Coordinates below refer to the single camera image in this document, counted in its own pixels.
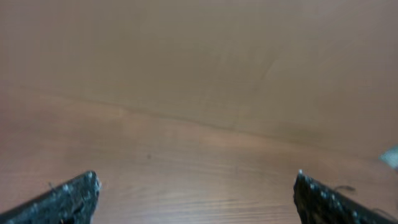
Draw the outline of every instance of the wood grain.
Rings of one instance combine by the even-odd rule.
[[[87,169],[95,223],[298,223],[298,169],[398,217],[398,1],[0,1],[0,210]]]
[[[103,183],[95,223],[298,223],[303,169],[398,215],[398,178],[377,158],[12,85],[0,96],[0,211],[93,169]]]

